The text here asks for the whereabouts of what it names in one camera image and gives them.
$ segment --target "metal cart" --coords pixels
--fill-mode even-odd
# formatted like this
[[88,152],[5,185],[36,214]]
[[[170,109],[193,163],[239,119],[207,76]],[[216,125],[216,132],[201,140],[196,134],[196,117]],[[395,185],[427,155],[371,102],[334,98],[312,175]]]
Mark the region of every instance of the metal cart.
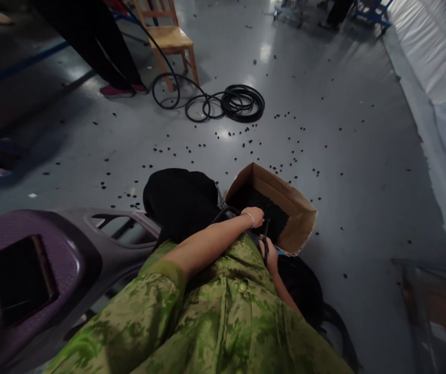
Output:
[[298,23],[297,28],[299,29],[302,26],[303,9],[306,3],[307,0],[282,0],[281,5],[275,5],[273,21],[283,13],[292,21],[296,21]]
[[355,0],[353,19],[363,17],[368,22],[378,23],[382,28],[381,34],[384,35],[386,30],[391,27],[387,9],[393,2],[388,0],[386,4],[382,4],[384,0]]

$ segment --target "gray floor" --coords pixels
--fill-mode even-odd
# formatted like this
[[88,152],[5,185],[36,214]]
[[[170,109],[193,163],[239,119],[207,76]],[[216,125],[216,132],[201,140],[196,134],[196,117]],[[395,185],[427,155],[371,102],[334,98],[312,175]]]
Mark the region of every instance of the gray floor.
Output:
[[[117,197],[132,188],[141,197],[156,170],[199,170],[224,192],[250,162],[283,164],[279,176],[318,209],[319,235],[300,256],[344,318],[362,366],[369,373],[412,373],[399,271],[389,259],[446,262],[446,235],[410,110],[379,30],[349,22],[338,34],[319,29],[325,14],[314,4],[297,30],[266,15],[273,5],[177,3],[180,24],[195,43],[204,90],[243,83],[264,96],[264,115],[249,132],[227,118],[195,128],[183,109],[164,111],[151,96],[106,100],[98,94],[104,82],[70,48],[1,83],[0,129],[28,154],[0,180],[0,214],[72,206],[131,209],[140,198]],[[120,25],[144,38],[135,26]],[[0,68],[57,41],[40,21],[21,19],[0,31]],[[151,82],[158,70],[150,48],[131,38],[127,43]],[[180,71],[181,60],[171,60]],[[183,86],[183,95],[190,93]],[[242,148],[251,139],[252,146]],[[31,193],[37,197],[29,198]]]

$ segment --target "sneaker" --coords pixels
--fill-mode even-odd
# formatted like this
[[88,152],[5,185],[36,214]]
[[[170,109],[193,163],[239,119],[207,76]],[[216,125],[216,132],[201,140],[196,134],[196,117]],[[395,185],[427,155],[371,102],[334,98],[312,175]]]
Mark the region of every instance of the sneaker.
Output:
[[328,22],[320,21],[318,22],[318,26],[327,30],[339,31],[339,25],[334,25]]
[[120,90],[111,85],[100,88],[100,93],[108,99],[116,99],[121,97],[133,97],[133,90]]
[[140,95],[146,95],[148,93],[148,88],[145,87],[145,85],[131,85],[133,90],[135,90]]

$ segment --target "silver bracelet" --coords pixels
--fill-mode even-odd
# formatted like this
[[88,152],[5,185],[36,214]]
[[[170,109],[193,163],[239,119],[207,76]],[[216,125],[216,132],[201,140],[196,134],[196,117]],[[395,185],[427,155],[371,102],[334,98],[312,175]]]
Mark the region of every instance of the silver bracelet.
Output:
[[244,215],[244,214],[247,214],[250,218],[252,218],[252,227],[251,227],[251,229],[253,229],[254,225],[255,225],[254,217],[252,215],[250,215],[249,213],[242,213],[241,216]]

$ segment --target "person's leg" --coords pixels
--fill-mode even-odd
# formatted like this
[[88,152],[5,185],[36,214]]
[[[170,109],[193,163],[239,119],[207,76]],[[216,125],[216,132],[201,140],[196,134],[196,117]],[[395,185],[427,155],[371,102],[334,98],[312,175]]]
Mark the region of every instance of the person's leg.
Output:
[[332,10],[328,14],[327,24],[332,26],[338,26],[346,18],[353,0],[336,0]]
[[114,65],[130,84],[143,85],[133,57],[107,5],[102,0],[84,0],[84,3],[92,16],[94,35]]
[[143,190],[148,216],[162,226],[157,241],[180,243],[205,229],[220,211],[218,189],[198,171],[165,169],[153,173]]
[[87,9],[80,1],[32,0],[32,4],[98,75],[118,90],[131,90],[98,45]]

